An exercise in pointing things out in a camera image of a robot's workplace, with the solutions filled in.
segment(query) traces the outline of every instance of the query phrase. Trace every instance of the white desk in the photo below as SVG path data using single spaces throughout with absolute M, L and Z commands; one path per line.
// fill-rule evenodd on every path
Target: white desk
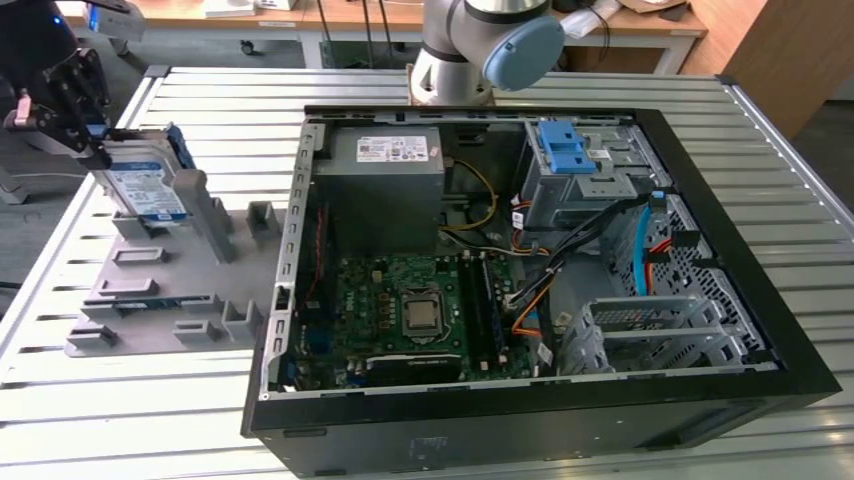
M 201 0 L 135 0 L 146 19 L 142 41 L 166 40 L 296 40 L 301 43 L 305 68 L 322 68 L 322 28 L 316 0 L 300 0 L 292 11 L 258 10 L 254 17 L 205 19 Z M 366 41 L 364 16 L 360 2 L 324 0 L 322 2 L 330 37 L 340 41 Z M 59 2 L 74 34 L 82 38 L 93 34 L 82 23 L 82 3 Z M 386 5 L 390 40 L 421 42 L 421 7 L 418 5 Z M 377 2 L 369 6 L 372 39 L 384 42 L 384 31 Z M 681 22 L 668 22 L 653 15 L 639 16 L 627 9 L 620 10 L 608 21 L 611 25 L 611 47 L 660 48 L 663 54 L 655 67 L 656 74 L 676 74 L 693 41 L 705 34 L 705 27 L 689 14 Z M 601 32 L 593 31 L 575 40 L 565 37 L 565 45 L 600 47 Z M 113 42 L 121 53 L 125 42 Z
M 405 91 L 396 71 L 176 68 L 142 81 L 119 125 L 173 121 L 212 195 L 230 206 L 284 205 L 304 105 L 404 104 Z M 704 77 L 558 74 L 496 97 L 500 105 L 663 111 L 844 391 L 691 450 L 393 478 L 849 479 L 854 222 L 737 89 Z M 111 212 L 89 177 L 0 322 L 0 478 L 293 478 L 238 435 L 249 351 L 65 357 L 115 233 Z

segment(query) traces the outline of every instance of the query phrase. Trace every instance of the slotted metal table surface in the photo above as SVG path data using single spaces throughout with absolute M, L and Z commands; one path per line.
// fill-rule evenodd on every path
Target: slotted metal table surface
M 302 106 L 404 104 L 405 93 L 401 72 L 173 68 L 144 79 L 119 124 L 180 125 L 226 207 L 284 205 Z M 712 78 L 560 74 L 496 97 L 663 111 L 844 391 L 692 450 L 404 478 L 854 477 L 854 222 L 740 90 Z M 294 478 L 237 433 L 249 351 L 65 357 L 111 211 L 89 176 L 0 323 L 0 477 Z

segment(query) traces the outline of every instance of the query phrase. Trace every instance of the open computer chassis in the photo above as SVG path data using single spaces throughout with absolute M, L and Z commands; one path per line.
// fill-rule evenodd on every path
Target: open computer chassis
M 266 334 L 258 335 L 242 425 L 244 434 L 261 439 L 296 476 L 405 472 L 691 447 L 759 416 L 804 406 L 839 390 L 660 112 L 382 106 L 306 107 L 305 113 L 274 306 Z M 304 341 L 304 331 L 300 333 L 292 321 L 293 310 L 304 308 L 305 290 L 312 283 L 304 272 L 300 276 L 306 269 L 300 246 L 304 255 L 309 249 L 306 232 L 314 228 L 306 214 L 306 197 L 316 194 L 312 175 L 317 173 L 320 152 L 329 137 L 349 128 L 429 129 L 456 124 L 462 130 L 466 125 L 474 130 L 470 136 L 460 134 L 458 143 L 476 144 L 482 141 L 477 131 L 482 134 L 492 127 L 500 130 L 500 125 L 516 125 L 524 132 L 546 119 L 568 119 L 579 131 L 597 122 L 633 129 L 635 146 L 649 157 L 649 167 L 663 169 L 659 178 L 665 181 L 657 187 L 672 198 L 668 212 L 679 217 L 680 228 L 696 234 L 693 243 L 701 245 L 696 247 L 701 253 L 687 258 L 689 265 L 681 267 L 715 272 L 705 280 L 697 279 L 703 280 L 699 283 L 731 290 L 728 300 L 713 294 L 711 298 L 728 302 L 724 316 L 747 319 L 744 365 L 668 375 L 660 371 L 612 373 L 612 369 L 600 370 L 611 372 L 600 374 L 595 369 L 566 370 L 564 364 L 564 372 L 571 370 L 573 374 L 560 376 L 550 372 L 505 381 L 398 388 L 360 388 L 364 384 L 354 384 L 349 389 L 320 391 L 301 389 L 293 383 L 284 385 L 282 375 L 293 372 L 282 372 L 294 370 L 284 359 L 298 348 L 294 339 L 300 335 Z M 524 133 L 520 136 L 529 141 L 529 131 L 526 137 Z M 493 137 L 486 133 L 485 137 L 486 141 L 508 141 L 508 135 L 500 132 Z M 506 144 L 500 142 L 490 155 L 500 156 L 505 151 Z M 525 161 L 534 161 L 529 151 L 524 155 L 530 157 Z M 631 225 L 628 222 L 619 228 L 629 230 Z M 612 273 L 619 278 L 620 272 Z M 623 271 L 621 277 L 631 282 L 629 273 Z M 615 296 L 631 301 L 637 297 L 629 290 L 625 288 Z M 671 290 L 671 295 L 685 293 Z M 571 312 L 573 325 L 579 325 L 581 317 L 593 319 L 596 308 L 623 307 L 591 302 Z M 680 307 L 664 305 L 661 311 L 667 308 Z M 565 334 L 566 342 L 569 338 L 576 340 Z M 680 358 L 681 355 L 675 357 L 669 365 Z

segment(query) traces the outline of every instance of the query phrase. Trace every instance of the floor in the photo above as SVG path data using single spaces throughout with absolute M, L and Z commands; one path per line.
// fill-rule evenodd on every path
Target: floor
M 150 42 L 133 45 L 131 53 L 123 59 L 114 56 L 105 40 L 89 40 L 85 46 L 95 48 L 101 53 L 113 98 L 113 119 L 118 118 L 148 65 L 304 66 L 301 50 L 294 42 L 256 42 L 254 47 L 262 53 L 256 56 L 242 55 L 238 44 L 233 41 L 193 41 L 180 44 Z M 348 47 L 346 52 L 342 48 L 336 50 L 338 64 L 357 65 L 361 60 L 362 52 L 350 48 Z M 406 54 L 397 55 L 401 61 L 412 56 L 410 51 Z M 2 93 L 0 91 L 0 111 L 5 112 L 10 104 L 7 99 L 3 100 Z M 848 208 L 854 207 L 854 190 L 849 189 L 854 181 L 854 162 L 849 161 L 854 159 L 852 131 L 854 103 L 828 102 L 792 142 Z M 1 131 L 0 166 L 13 175 L 85 173 L 71 159 L 33 151 Z M 23 281 L 81 181 L 69 176 L 26 177 L 19 180 L 25 181 L 30 192 L 27 203 L 13 207 L 0 205 L 0 281 L 5 282 Z M 0 289 L 0 314 L 7 307 L 11 295 L 11 290 Z

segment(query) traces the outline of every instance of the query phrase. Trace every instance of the orange wire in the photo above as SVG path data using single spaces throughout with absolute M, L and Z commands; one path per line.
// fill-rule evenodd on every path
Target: orange wire
M 672 250 L 672 238 L 663 240 L 657 245 L 655 245 L 649 249 L 649 253 L 668 252 L 669 250 Z M 652 264 L 649 262 L 645 262 L 645 265 L 643 266 L 643 278 L 645 280 L 647 290 L 652 293 Z
M 538 300 L 542 298 L 542 295 L 545 295 L 545 292 L 550 288 L 552 283 L 554 283 L 553 277 L 550 278 L 550 281 L 545 284 L 545 287 L 542 287 L 542 289 L 538 291 L 538 293 L 533 297 L 533 300 L 530 300 L 530 303 L 528 303 L 528 306 L 521 311 L 521 315 L 518 315 L 518 318 L 516 318 L 516 321 L 513 322 L 512 327 L 509 329 L 512 333 L 520 333 L 521 335 L 537 335 L 537 336 L 540 335 L 540 333 L 536 330 L 518 328 L 518 325 L 521 325 L 521 322 L 524 321 L 524 317 L 528 316 L 528 313 L 530 313 L 530 310 L 533 310 L 533 307 L 538 303 Z
M 530 253 L 530 249 L 529 248 L 521 248 L 518 246 L 518 234 L 520 233 L 521 233 L 521 230 L 513 230 L 512 231 L 512 236 L 509 237 L 509 246 L 510 246 L 513 252 Z M 537 250 L 537 252 L 544 254 L 544 255 L 548 255 L 550 253 L 546 248 L 540 248 Z

